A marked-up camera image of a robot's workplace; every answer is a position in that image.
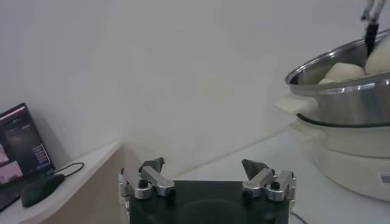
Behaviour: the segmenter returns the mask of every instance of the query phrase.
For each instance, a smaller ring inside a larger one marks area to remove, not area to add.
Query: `screw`
[[[280,189],[280,183],[276,182],[276,181],[272,182],[271,183],[271,189],[272,190],[279,190]]]

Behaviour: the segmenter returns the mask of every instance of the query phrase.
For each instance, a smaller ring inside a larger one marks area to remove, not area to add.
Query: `white countertop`
[[[390,203],[358,195],[325,177],[313,164],[310,152],[288,132],[175,177],[175,180],[247,180],[242,159],[266,163],[277,172],[297,175],[293,211],[309,224],[389,223]],[[290,223],[301,223],[295,217]]]
[[[6,210],[0,212],[0,223],[27,224],[40,223],[56,213],[114,154],[120,145],[113,142],[100,149],[93,150],[71,163],[84,162],[80,171],[68,177],[48,198],[29,208],[23,208],[21,200],[16,201]]]

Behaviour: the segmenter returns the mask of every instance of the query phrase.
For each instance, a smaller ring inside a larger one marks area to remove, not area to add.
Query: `metal bracket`
[[[275,178],[272,169],[262,169],[251,180],[243,182],[243,196],[246,199],[260,197],[265,186],[272,183]]]
[[[282,171],[271,184],[266,186],[268,199],[271,201],[289,200],[290,208],[295,205],[297,178],[291,171]]]
[[[167,198],[175,196],[175,182],[166,179],[151,166],[142,167],[140,175],[142,179],[152,183],[156,187],[158,195]]]

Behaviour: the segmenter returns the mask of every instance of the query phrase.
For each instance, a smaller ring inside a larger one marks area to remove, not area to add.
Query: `white wall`
[[[183,172],[280,131],[284,77],[361,37],[364,3],[1,1],[0,110],[26,102],[57,164],[123,138]]]

